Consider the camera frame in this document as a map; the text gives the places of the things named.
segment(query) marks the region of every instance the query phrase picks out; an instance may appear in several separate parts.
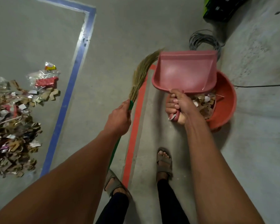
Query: floor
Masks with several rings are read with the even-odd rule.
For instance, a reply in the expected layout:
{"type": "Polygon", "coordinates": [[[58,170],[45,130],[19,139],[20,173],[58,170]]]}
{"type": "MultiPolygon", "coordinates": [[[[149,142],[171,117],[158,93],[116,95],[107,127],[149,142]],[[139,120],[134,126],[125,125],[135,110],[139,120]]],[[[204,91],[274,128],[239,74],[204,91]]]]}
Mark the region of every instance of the floor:
{"type": "MultiPolygon", "coordinates": [[[[96,137],[108,114],[124,101],[132,73],[150,52],[188,50],[192,32],[211,28],[202,19],[203,0],[75,0],[96,7],[88,52],[80,68],[51,168],[96,137]]],[[[227,27],[221,70],[234,84],[280,83],[280,0],[250,0],[227,27]]],[[[29,86],[25,75],[45,61],[62,72],[66,91],[85,14],[36,0],[0,0],[0,76],[29,86]]],[[[128,188],[126,223],[161,223],[155,184],[159,146],[173,156],[170,183],[189,221],[197,223],[187,142],[182,127],[167,121],[165,94],[151,84],[149,72],[128,188]]],[[[216,143],[266,223],[280,223],[280,87],[238,88],[230,123],[214,134],[216,143]]],[[[0,208],[41,173],[64,94],[33,111],[42,123],[38,167],[22,178],[0,179],[0,208]]],[[[122,177],[130,140],[122,137],[111,169],[122,177]]],[[[102,194],[97,216],[108,202],[102,194]]]]}

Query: sandal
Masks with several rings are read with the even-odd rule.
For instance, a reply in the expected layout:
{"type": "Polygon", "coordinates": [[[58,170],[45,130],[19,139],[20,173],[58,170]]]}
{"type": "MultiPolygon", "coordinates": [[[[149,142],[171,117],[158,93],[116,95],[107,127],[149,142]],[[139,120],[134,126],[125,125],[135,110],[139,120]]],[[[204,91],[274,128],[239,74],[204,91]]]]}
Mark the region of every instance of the sandal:
{"type": "Polygon", "coordinates": [[[112,170],[108,170],[107,176],[106,176],[106,181],[105,181],[105,186],[104,186],[104,190],[109,194],[109,196],[113,196],[113,192],[114,190],[116,190],[117,188],[123,188],[126,192],[127,192],[127,196],[130,199],[131,198],[131,194],[130,192],[127,190],[127,188],[121,183],[121,181],[118,179],[118,177],[116,176],[116,174],[112,171],[112,170]],[[107,184],[109,183],[109,181],[111,180],[111,178],[114,178],[114,182],[108,187],[107,190],[105,190],[105,188],[107,187],[107,184]]]}
{"type": "Polygon", "coordinates": [[[166,148],[159,148],[158,149],[158,153],[157,153],[157,173],[159,172],[165,172],[168,174],[168,179],[172,179],[173,177],[173,173],[172,173],[172,157],[171,157],[171,154],[170,152],[168,151],[168,149],[166,148]],[[162,152],[166,152],[166,154],[169,156],[169,159],[168,158],[165,158],[164,156],[160,155],[159,154],[159,151],[162,151],[162,152]],[[170,167],[165,167],[165,166],[160,166],[158,164],[159,161],[162,161],[162,162],[165,162],[165,163],[168,163],[170,164],[170,167]]]}

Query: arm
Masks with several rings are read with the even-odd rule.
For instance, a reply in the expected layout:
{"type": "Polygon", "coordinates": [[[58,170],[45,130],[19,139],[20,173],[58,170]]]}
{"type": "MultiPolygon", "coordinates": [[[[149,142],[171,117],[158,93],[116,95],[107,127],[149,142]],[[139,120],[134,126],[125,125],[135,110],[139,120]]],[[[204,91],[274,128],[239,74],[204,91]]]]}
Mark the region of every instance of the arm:
{"type": "Polygon", "coordinates": [[[131,124],[130,100],[115,109],[89,144],[16,196],[0,211],[0,224],[92,223],[116,141],[131,124]]]}
{"type": "Polygon", "coordinates": [[[167,108],[180,108],[185,117],[199,222],[264,223],[217,149],[209,127],[196,106],[178,90],[172,90],[172,93],[171,104],[167,103],[167,108]]]}

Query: black cable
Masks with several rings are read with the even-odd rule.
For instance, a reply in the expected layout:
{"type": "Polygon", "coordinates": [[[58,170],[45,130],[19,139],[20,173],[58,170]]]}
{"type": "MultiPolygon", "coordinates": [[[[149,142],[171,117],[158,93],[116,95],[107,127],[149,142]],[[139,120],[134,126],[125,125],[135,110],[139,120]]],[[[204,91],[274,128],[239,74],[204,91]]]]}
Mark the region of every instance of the black cable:
{"type": "Polygon", "coordinates": [[[190,36],[190,39],[189,39],[189,48],[190,48],[190,50],[197,50],[198,47],[202,43],[207,43],[209,45],[212,45],[214,50],[216,50],[218,52],[218,58],[217,58],[217,61],[218,61],[220,59],[220,56],[221,56],[222,46],[220,45],[220,43],[218,42],[218,40],[214,36],[208,35],[208,34],[199,33],[200,31],[212,32],[211,30],[208,30],[208,29],[198,30],[198,31],[194,32],[190,36]]]}
{"type": "Polygon", "coordinates": [[[253,88],[253,87],[272,87],[272,86],[280,86],[279,85],[264,85],[264,86],[236,86],[234,85],[235,87],[242,87],[242,88],[253,88]]]}

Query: person's left hand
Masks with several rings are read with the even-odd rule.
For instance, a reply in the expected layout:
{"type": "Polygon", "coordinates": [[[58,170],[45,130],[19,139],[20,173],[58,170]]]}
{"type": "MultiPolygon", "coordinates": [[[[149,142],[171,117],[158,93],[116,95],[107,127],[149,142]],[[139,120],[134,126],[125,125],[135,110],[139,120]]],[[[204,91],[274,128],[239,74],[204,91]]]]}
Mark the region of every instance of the person's left hand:
{"type": "Polygon", "coordinates": [[[131,125],[130,99],[124,101],[109,115],[104,130],[122,136],[127,133],[131,125]]]}

